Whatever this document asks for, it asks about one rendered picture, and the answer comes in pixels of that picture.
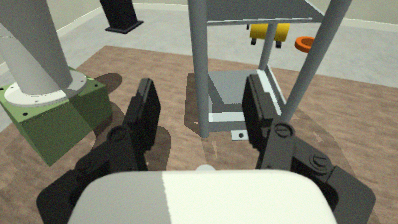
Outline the grey bottle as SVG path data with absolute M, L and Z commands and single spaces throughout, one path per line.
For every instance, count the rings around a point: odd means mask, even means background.
M 210 165 L 201 165 L 195 171 L 210 171 L 210 170 L 215 170 L 215 169 Z

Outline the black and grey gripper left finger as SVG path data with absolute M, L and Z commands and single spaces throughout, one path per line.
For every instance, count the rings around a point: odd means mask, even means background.
M 43 224 L 67 224 L 92 181 L 114 173 L 148 171 L 144 153 L 154 146 L 160 111 L 153 80 L 142 78 L 122 125 L 113 127 L 104 143 L 39 193 L 36 205 Z

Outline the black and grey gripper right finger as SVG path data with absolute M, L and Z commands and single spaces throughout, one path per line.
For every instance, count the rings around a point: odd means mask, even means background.
M 309 178 L 321 190 L 337 224 L 367 224 L 376 202 L 374 192 L 295 136 L 292 125 L 280 121 L 258 74 L 246 78 L 242 110 L 249 144 L 260 152 L 255 170 L 289 171 Z

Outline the pale grey shelving unit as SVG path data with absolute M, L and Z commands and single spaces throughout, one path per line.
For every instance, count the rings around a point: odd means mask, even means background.
M 249 140 L 242 99 L 250 74 L 259 75 L 280 121 L 289 123 L 351 2 L 331 0 L 324 14 L 308 0 L 207 0 L 207 7 L 188 0 L 200 136 L 231 131 L 232 141 Z M 280 23 L 321 23 L 287 102 L 268 64 Z M 247 24 L 268 24 L 258 70 L 208 72 L 207 26 Z

